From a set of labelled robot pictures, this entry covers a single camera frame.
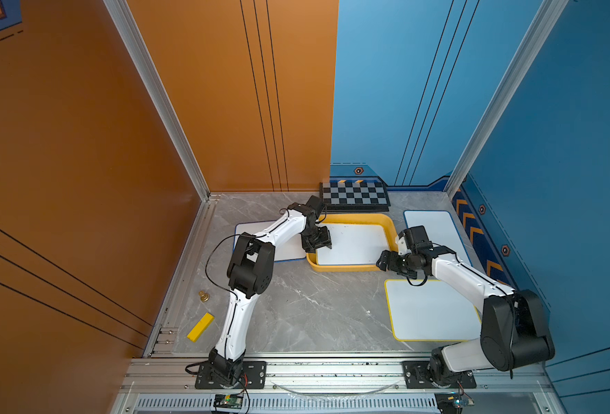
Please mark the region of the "yellow-framed whiteboard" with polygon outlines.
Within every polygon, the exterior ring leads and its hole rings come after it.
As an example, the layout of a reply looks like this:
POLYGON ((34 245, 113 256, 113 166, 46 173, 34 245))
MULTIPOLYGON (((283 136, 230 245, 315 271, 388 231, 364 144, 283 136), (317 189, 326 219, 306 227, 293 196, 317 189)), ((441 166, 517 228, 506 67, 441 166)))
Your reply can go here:
POLYGON ((376 224, 329 224, 332 248, 319 248, 316 261, 321 266, 375 265, 390 245, 384 228, 376 224))
POLYGON ((405 279, 388 279, 384 291, 391 332, 399 342, 458 343, 480 335, 477 309, 444 282, 414 287, 405 279))

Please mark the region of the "yellow plastic storage box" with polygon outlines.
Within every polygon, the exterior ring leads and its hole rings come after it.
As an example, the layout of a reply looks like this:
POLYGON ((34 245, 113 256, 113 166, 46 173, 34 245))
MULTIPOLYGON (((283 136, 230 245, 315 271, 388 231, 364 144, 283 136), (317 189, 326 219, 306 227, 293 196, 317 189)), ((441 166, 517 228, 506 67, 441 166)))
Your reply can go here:
POLYGON ((332 248, 307 253, 308 264, 316 272, 375 272, 384 251, 397 251, 396 228, 384 214, 357 213, 328 215, 323 222, 330 233, 332 248))

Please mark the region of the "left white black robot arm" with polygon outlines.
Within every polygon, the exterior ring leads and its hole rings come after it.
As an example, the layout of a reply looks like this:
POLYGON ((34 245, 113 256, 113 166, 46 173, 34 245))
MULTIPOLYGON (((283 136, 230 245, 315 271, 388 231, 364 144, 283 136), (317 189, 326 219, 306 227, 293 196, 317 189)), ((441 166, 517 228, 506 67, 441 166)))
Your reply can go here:
POLYGON ((206 363, 222 386, 242 381, 246 336, 258 298, 272 282, 277 248, 295 236, 301 237, 307 253, 332 247, 330 232, 321 225, 324 211, 322 199, 312 196, 305 204, 289 205, 277 221, 259 232, 229 237, 234 248, 227 267, 228 287, 223 289, 229 293, 227 315, 206 363))

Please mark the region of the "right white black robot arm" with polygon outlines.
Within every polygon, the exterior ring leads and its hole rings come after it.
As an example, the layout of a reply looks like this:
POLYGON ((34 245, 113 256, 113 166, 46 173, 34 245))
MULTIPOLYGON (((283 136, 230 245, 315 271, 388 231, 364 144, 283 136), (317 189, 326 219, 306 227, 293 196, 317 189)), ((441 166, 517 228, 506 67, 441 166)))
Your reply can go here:
POLYGON ((445 282, 480 312, 479 337, 435 348, 427 364, 426 380, 443 388, 457 386, 464 376, 494 368, 512 374, 515 369, 547 362, 555 346, 541 298, 517 290, 463 263, 457 253, 434 243, 424 226, 397 235, 398 250, 384 250, 376 266, 422 287, 429 279, 445 282))

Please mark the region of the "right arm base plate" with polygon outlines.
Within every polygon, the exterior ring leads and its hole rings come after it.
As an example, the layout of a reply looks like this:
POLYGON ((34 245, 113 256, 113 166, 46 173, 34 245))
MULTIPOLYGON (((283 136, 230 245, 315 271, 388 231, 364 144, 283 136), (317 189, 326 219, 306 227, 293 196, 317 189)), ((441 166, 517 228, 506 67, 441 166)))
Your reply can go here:
POLYGON ((408 389, 452 389, 461 386, 464 389, 475 389, 477 382, 471 371, 453 374, 447 379, 437 381, 429 370, 429 363, 424 361, 402 362, 403 377, 408 389))

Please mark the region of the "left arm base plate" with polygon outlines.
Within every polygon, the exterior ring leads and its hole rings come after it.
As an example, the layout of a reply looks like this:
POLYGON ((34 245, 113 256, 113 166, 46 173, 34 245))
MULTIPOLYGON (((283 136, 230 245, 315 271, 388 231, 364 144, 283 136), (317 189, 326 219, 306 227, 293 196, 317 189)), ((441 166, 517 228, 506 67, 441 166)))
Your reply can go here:
POLYGON ((215 374, 210 363, 199 367, 195 388, 198 390, 234 389, 261 390, 265 388, 266 362, 249 361, 242 363, 239 379, 224 379, 222 374, 215 374))

